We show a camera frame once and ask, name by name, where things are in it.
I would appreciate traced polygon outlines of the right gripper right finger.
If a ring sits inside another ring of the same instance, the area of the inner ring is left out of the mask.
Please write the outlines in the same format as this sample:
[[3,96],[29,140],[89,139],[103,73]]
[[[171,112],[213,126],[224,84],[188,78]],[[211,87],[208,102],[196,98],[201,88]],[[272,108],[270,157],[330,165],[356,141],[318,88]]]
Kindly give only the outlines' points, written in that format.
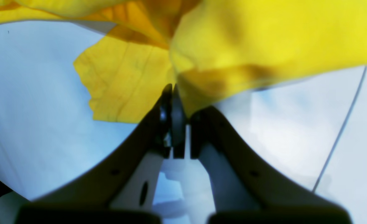
[[216,108],[195,113],[191,157],[207,171],[215,204],[209,224],[351,224],[341,206],[263,160]]

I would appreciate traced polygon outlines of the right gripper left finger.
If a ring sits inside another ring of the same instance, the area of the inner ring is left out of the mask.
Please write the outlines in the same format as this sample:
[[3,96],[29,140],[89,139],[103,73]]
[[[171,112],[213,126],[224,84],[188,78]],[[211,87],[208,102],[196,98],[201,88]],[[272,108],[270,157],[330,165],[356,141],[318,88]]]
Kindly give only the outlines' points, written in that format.
[[83,175],[23,206],[17,224],[161,224],[152,213],[162,163],[185,155],[185,114],[177,85],[110,155]]

